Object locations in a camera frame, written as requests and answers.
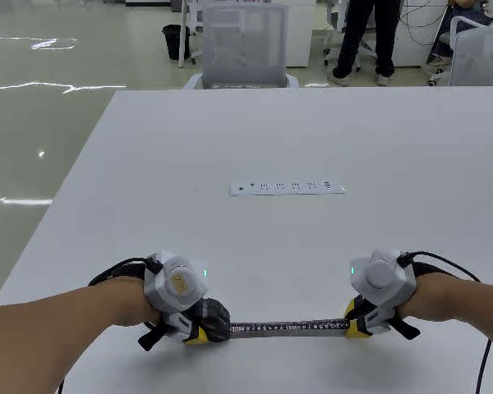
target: white cabinet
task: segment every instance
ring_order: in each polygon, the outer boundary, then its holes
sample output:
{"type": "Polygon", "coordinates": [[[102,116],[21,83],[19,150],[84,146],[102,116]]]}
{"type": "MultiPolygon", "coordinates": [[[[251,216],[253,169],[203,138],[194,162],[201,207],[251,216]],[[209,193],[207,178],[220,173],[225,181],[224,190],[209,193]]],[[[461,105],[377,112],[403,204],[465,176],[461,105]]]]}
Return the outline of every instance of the white cabinet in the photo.
{"type": "Polygon", "coordinates": [[[432,0],[425,6],[426,2],[418,3],[418,1],[409,1],[403,4],[394,41],[395,66],[425,64],[435,41],[445,12],[446,1],[432,0]]]}
{"type": "Polygon", "coordinates": [[[272,0],[288,6],[287,67],[306,67],[311,51],[316,0],[272,0]]]}

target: forearm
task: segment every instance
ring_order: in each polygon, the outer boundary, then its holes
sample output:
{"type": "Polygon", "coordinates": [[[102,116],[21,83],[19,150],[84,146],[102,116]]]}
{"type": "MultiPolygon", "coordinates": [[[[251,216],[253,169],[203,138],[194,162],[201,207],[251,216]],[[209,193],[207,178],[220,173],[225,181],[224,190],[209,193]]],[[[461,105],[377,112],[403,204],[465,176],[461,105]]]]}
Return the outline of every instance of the forearm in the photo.
{"type": "Polygon", "coordinates": [[[471,324],[493,341],[493,286],[457,281],[452,297],[454,317],[471,324]]]}
{"type": "Polygon", "coordinates": [[[109,286],[0,307],[0,392],[52,393],[120,314],[109,286]]]}

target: gray mesh chair back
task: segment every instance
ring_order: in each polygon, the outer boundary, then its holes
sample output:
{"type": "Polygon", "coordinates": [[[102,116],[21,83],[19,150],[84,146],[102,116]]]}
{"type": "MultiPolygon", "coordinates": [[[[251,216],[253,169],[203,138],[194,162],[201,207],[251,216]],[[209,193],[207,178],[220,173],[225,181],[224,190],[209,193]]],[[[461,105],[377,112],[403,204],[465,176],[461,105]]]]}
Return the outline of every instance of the gray mesh chair back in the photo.
{"type": "Polygon", "coordinates": [[[203,87],[285,87],[287,6],[211,2],[203,9],[203,87]]]}
{"type": "Polygon", "coordinates": [[[493,26],[457,34],[451,86],[493,86],[493,26]]]}

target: person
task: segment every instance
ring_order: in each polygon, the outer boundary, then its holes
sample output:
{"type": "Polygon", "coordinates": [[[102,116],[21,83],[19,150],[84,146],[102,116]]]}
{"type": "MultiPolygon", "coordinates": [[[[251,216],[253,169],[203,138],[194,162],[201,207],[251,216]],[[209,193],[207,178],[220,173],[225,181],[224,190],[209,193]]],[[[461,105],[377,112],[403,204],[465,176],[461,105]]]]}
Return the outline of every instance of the person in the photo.
{"type": "MultiPolygon", "coordinates": [[[[449,32],[451,20],[455,16],[463,16],[482,25],[490,25],[493,21],[493,0],[449,0],[448,5],[449,9],[440,24],[435,45],[427,61],[429,72],[451,64],[453,51],[449,46],[449,32]]],[[[475,28],[475,26],[460,21],[457,24],[457,33],[475,28]]]]}
{"type": "MultiPolygon", "coordinates": [[[[402,317],[457,319],[493,341],[493,286],[430,273],[399,307],[402,317]]],[[[111,325],[157,322],[143,282],[116,277],[43,300],[0,306],[0,393],[52,394],[94,339],[111,325]]]]}
{"type": "Polygon", "coordinates": [[[360,42],[362,41],[367,20],[375,8],[376,20],[376,77],[377,84],[386,86],[394,74],[393,50],[394,36],[400,18],[402,0],[351,0],[348,5],[347,26],[338,65],[327,74],[332,82],[348,86],[349,75],[360,42]]]}
{"type": "MultiPolygon", "coordinates": [[[[449,0],[449,8],[444,14],[444,19],[440,24],[438,34],[436,35],[435,45],[429,56],[428,66],[441,68],[451,64],[453,51],[449,47],[449,32],[451,30],[451,20],[456,16],[463,16],[471,21],[489,25],[493,18],[488,16],[485,10],[482,9],[480,0],[449,0]]],[[[457,24],[457,32],[473,29],[474,26],[467,23],[459,22],[457,24]]]]}

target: trash bin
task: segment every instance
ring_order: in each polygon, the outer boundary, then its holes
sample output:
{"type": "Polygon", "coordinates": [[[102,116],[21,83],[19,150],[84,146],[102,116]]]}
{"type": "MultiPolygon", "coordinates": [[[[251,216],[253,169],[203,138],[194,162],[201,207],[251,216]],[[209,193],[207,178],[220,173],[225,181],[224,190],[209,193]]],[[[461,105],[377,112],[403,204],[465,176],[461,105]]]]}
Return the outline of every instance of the trash bin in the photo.
{"type": "MultiPolygon", "coordinates": [[[[164,38],[166,38],[166,46],[168,47],[168,55],[172,60],[179,60],[179,44],[181,43],[181,26],[166,25],[163,28],[164,38]]],[[[190,30],[187,28],[187,35],[184,40],[184,58],[190,57],[190,30]]]]}

